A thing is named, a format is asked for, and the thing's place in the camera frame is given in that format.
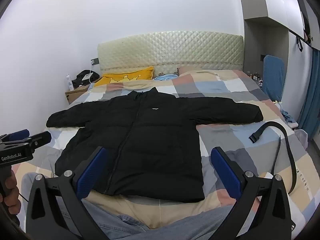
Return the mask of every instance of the checkered bedding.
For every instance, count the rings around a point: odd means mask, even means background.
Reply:
[[[225,97],[232,98],[235,102],[255,104],[260,107],[264,120],[263,122],[245,125],[210,124],[197,126],[204,178],[205,199],[203,201],[177,203],[138,196],[111,197],[95,191],[92,191],[87,197],[88,201],[114,214],[130,215],[150,228],[158,228],[184,217],[197,215],[219,206],[234,204],[235,200],[229,197],[219,176],[210,164],[211,149],[220,146],[244,171],[250,170],[257,176],[264,176],[266,172],[271,171],[279,136],[282,141],[275,173],[282,176],[285,187],[289,191],[292,174],[284,136],[281,131],[269,127],[254,144],[248,138],[263,123],[275,121],[286,128],[296,162],[297,184],[290,194],[295,204],[295,214],[299,218],[294,235],[302,230],[320,202],[319,175],[310,156],[304,150],[294,132],[286,125],[278,108],[256,83],[243,72],[237,70],[192,70],[180,74],[179,78],[168,81],[137,80],[101,85],[84,93],[70,107],[81,102],[106,100],[126,95],[132,90],[147,91],[152,87],[156,87],[159,92],[173,94],[176,97]],[[55,161],[78,129],[49,128],[48,130],[52,134],[51,143],[39,148],[32,161],[15,167],[18,177],[29,171],[37,171],[51,176],[54,172]],[[161,142],[154,138],[154,146],[157,147],[158,144],[161,145]],[[257,200],[252,207],[254,211],[256,211],[258,204],[259,201]]]

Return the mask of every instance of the metal screw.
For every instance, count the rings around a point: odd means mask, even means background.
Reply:
[[[275,175],[275,179],[278,180],[278,181],[281,181],[281,180],[282,180],[282,177],[281,177],[279,174],[276,174],[276,175]]]
[[[253,177],[253,172],[252,172],[252,171],[246,171],[246,172],[245,172],[245,175],[246,175],[248,178],[252,178],[252,177]]]
[[[36,176],[36,180],[41,180],[42,179],[42,174],[38,174],[37,176]]]
[[[67,171],[65,171],[65,172],[63,173],[63,175],[66,176],[66,177],[70,177],[70,176],[72,175],[72,171],[67,170]]]

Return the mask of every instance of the bottle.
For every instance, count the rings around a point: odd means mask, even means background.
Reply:
[[[68,81],[68,86],[69,86],[70,91],[74,90],[72,80],[71,80],[69,74],[67,74],[67,81]]]

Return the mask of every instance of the nightstand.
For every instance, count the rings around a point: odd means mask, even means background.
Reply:
[[[66,92],[66,97],[67,97],[67,100],[69,102],[69,104],[71,104],[73,101],[75,101],[79,96],[81,96],[82,94],[84,94],[87,90],[88,90],[88,87],[90,86],[89,85],[86,85],[86,86],[81,86],[81,87],[78,87],[72,91],[68,91]]]

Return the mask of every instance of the pillow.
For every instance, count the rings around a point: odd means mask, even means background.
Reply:
[[[95,87],[100,85],[106,85],[110,83],[123,83],[131,80],[152,80],[153,67],[147,67],[145,69],[136,70],[127,73],[105,73],[102,78],[94,84]]]
[[[179,75],[184,74],[184,73],[186,73],[188,71],[193,71],[193,70],[202,70],[202,68],[194,67],[194,66],[181,66],[181,67],[178,67]]]

